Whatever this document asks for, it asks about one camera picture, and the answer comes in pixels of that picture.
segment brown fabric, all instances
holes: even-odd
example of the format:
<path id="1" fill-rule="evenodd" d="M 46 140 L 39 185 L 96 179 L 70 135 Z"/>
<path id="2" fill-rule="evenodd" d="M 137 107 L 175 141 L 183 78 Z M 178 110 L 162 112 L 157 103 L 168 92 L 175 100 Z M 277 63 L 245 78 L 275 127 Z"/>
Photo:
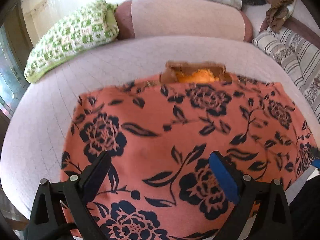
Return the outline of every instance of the brown fabric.
<path id="1" fill-rule="evenodd" d="M 270 28 L 279 33 L 286 19 L 289 17 L 287 5 L 294 0 L 271 0 L 271 8 L 266 13 L 266 20 Z"/>
<path id="2" fill-rule="evenodd" d="M 187 76 L 191 76 L 199 70 L 209 70 L 214 77 L 219 78 L 220 81 L 231 82 L 232 78 L 229 73 L 226 72 L 226 67 L 223 64 L 215 62 L 202 62 L 202 63 L 188 63 L 168 61 L 165 66 L 166 70 L 161 75 L 161 84 L 170 84 L 178 82 L 176 74 L 182 72 Z"/>
<path id="3" fill-rule="evenodd" d="M 317 48 L 320 48 L 320 37 L 313 30 L 311 30 L 296 18 L 290 17 L 286 20 L 283 26 L 297 33 L 302 38 L 315 45 Z M 269 25 L 267 23 L 267 20 L 265 19 L 261 25 L 260 33 L 267 30 L 268 27 Z"/>
<path id="4" fill-rule="evenodd" d="M 252 42 L 253 39 L 253 27 L 252 23 L 250 22 L 249 18 L 245 15 L 243 11 L 239 11 L 242 15 L 244 21 L 244 38 L 243 41 L 245 42 Z"/>
<path id="5" fill-rule="evenodd" d="M 118 40 L 134 39 L 134 29 L 131 15 L 132 0 L 120 4 L 115 12 L 115 18 L 119 27 Z"/>

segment floral fabric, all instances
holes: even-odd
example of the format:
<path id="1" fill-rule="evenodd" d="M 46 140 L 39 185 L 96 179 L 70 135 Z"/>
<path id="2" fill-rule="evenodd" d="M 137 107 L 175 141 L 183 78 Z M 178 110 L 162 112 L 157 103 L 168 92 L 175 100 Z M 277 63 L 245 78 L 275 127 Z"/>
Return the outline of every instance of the floral fabric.
<path id="1" fill-rule="evenodd" d="M 211 152 L 287 189 L 310 166 L 315 146 L 279 83 L 240 76 L 153 87 L 130 82 L 79 97 L 61 180 L 108 151 L 111 169 L 87 207 L 109 239 L 200 240 L 213 236 L 234 207 L 209 168 Z"/>

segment striped pillow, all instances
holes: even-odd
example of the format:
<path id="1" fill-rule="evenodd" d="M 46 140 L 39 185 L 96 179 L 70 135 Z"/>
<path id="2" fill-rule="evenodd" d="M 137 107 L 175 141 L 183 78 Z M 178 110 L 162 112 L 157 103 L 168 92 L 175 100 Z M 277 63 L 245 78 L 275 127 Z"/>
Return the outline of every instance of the striped pillow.
<path id="1" fill-rule="evenodd" d="M 260 33 L 252 43 L 274 58 L 273 51 L 279 51 L 280 47 L 286 48 L 288 53 L 284 54 L 281 62 L 282 68 L 291 77 L 294 84 L 300 89 L 320 121 L 320 50 L 305 40 L 297 33 L 282 27 L 279 33 L 270 28 Z"/>

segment bed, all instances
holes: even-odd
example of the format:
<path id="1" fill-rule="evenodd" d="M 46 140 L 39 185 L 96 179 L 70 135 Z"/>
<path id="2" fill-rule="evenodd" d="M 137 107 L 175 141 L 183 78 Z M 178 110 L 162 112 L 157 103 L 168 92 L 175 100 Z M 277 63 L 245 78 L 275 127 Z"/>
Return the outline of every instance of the bed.
<path id="1" fill-rule="evenodd" d="M 226 64 L 230 72 L 281 82 L 304 114 L 316 141 L 320 142 L 320 124 L 305 98 L 275 61 L 249 43 L 164 36 L 107 44 L 84 52 L 30 85 L 11 120 L 2 150 L 0 175 L 6 195 L 24 216 L 30 217 L 40 179 L 59 181 L 64 138 L 77 96 L 159 73 L 169 59 L 212 60 Z M 313 169 L 310 167 L 286 191 L 289 202 Z"/>

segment orange object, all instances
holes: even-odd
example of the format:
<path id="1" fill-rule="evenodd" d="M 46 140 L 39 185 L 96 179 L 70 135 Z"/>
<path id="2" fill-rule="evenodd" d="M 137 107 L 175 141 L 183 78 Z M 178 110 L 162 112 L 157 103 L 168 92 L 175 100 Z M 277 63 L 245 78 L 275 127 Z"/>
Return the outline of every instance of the orange object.
<path id="1" fill-rule="evenodd" d="M 183 72 L 177 71 L 176 77 L 179 83 L 208 83 L 219 81 L 219 77 L 215 77 L 209 69 L 199 69 L 191 75 L 185 75 Z"/>

